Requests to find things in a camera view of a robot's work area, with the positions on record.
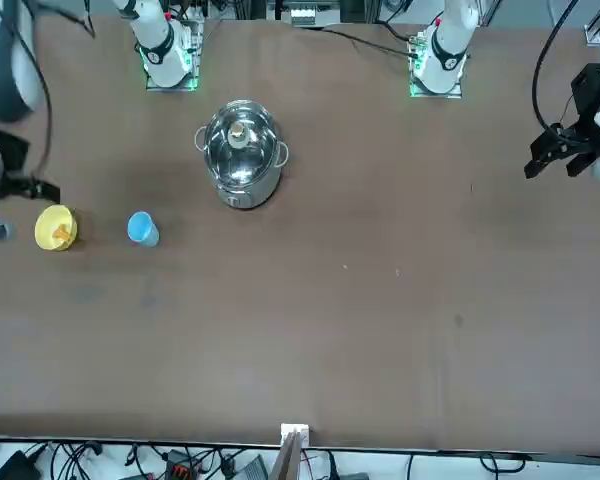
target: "stainless steel pot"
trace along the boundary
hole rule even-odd
[[[204,133],[204,144],[198,136]],[[226,104],[195,135],[218,195],[233,208],[253,208],[276,189],[289,147],[279,140],[271,114],[260,104]]]

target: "pot lid knob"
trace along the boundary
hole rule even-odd
[[[240,137],[244,136],[245,130],[246,130],[246,128],[244,126],[244,123],[233,122],[231,124],[230,133],[233,138],[240,138]]]

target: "pot lid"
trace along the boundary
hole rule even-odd
[[[207,127],[207,167],[223,186],[245,187],[269,169],[277,143],[271,114],[255,102],[236,100],[215,114]]]

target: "metal rail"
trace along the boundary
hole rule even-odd
[[[587,39],[587,45],[600,45],[600,10],[596,13],[591,21],[584,26],[584,35]]]

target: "floor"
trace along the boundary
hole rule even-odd
[[[16,451],[25,451],[35,444],[0,444],[0,466]],[[55,446],[49,446],[40,455],[36,466],[42,472],[42,480],[50,479],[49,465]],[[203,451],[200,448],[191,448],[191,455]],[[223,453],[231,454],[232,449]],[[81,466],[93,479],[117,480],[134,477],[139,474],[137,466],[125,467],[124,463],[129,453],[128,446],[105,446],[102,455],[93,454],[85,456]],[[236,470],[243,468],[257,455],[261,455],[267,470],[270,472],[276,459],[277,452],[272,450],[247,450],[236,457]],[[138,456],[142,470],[146,474],[154,473],[159,476],[164,469],[164,462],[150,448],[141,448]],[[380,454],[380,453],[334,453],[338,473],[343,475],[367,473],[371,480],[406,480],[409,455],[407,454]],[[299,480],[321,479],[329,475],[329,460],[326,452],[311,452],[307,450],[307,458],[311,463],[311,472],[302,463]],[[58,453],[55,462],[55,477],[58,478],[67,455]],[[513,469],[519,462],[498,462],[501,469]],[[490,480],[494,477],[486,471],[478,459],[474,458],[448,458],[448,457],[414,457],[411,475],[414,480]],[[216,480],[222,479],[218,473]],[[524,470],[515,474],[515,480],[600,480],[600,466],[569,465],[561,463],[528,462]]]

